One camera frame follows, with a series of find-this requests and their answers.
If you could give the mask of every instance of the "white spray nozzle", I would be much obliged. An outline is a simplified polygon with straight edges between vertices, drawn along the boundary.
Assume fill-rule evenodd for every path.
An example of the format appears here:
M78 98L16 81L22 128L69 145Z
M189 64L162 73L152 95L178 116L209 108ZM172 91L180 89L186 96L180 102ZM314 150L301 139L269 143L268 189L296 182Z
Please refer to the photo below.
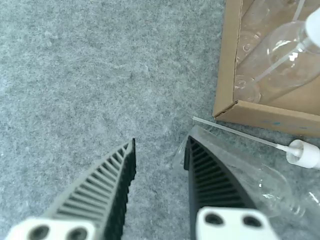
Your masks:
M320 149L317 146L312 145L310 143L307 143L305 141L294 140L293 142L291 142L289 144L289 146L284 146L281 144L277 144L277 143L274 143L271 141L267 141L267 140L258 138L256 136L246 134L241 131L234 130L234 129L226 127L226 126L219 125L219 124L211 122L211 121L201 119L196 116L194 116L192 119L197 122L207 124L212 127L222 129L227 132L237 134L237 135L245 137L247 139L251 139L256 142L259 142L259 143L274 147L276 149L282 150L282 151L286 152L286 160L290 164L294 164L294 165L297 165L297 166L300 166L303 168L307 168L307 169L312 169L312 168L320 169Z

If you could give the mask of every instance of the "clear plastic spray bottle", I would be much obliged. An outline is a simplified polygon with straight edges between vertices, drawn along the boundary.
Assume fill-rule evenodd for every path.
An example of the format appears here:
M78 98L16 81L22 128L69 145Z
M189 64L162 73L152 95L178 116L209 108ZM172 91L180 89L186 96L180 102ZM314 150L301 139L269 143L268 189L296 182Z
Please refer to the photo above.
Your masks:
M234 100L267 104L320 74L320 8L267 35L237 67Z

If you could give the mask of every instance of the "cardboard tray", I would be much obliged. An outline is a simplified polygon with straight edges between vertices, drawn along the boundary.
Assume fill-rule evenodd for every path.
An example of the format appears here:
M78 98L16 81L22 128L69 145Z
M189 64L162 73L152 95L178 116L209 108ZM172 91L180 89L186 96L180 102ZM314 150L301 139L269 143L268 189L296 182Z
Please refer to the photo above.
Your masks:
M253 0L226 0L213 116L217 121L320 137L320 77L269 105L234 101L241 16Z

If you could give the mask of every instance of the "screw hole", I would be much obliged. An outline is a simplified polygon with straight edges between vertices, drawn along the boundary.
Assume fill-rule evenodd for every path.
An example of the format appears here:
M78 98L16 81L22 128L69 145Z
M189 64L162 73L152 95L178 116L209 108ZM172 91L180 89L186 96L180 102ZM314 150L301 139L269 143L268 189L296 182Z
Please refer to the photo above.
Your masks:
M209 224L214 224L214 225L221 225L224 223L221 217L213 213L206 215L205 221Z
M67 240L85 240L87 238L87 230L78 227L72 230L67 237Z
M29 234L29 240L42 240L48 235L49 227L46 225L37 226Z
M244 217L243 222L245 225L255 228L260 228L262 226L261 222L253 216Z

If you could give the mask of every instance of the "plastic bottle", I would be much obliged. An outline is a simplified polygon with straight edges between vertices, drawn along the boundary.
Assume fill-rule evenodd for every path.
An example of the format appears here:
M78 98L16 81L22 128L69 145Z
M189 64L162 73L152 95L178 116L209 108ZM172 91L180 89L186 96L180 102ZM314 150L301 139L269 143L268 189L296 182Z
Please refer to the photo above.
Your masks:
M266 104L320 74L320 8L271 32L237 67L234 100Z
M295 197L288 181L280 172L265 165L260 158L237 150L197 125L176 152L173 159L175 169L182 169L181 162L188 136L196 139L229 168L254 200L258 210L270 218L281 216L288 221L307 222L307 227L320 236L320 190L317 188L317 178L306 182L305 192Z
M181 168L188 136L200 142L231 170L254 200L257 208L268 217L283 213L294 216L304 214L299 200L294 197L290 185L281 173L266 166L259 159L219 140L211 132L199 126L192 128L179 147L173 160L175 169Z
M268 33L291 21L305 21L318 7L318 0L255 0L241 20L237 65Z

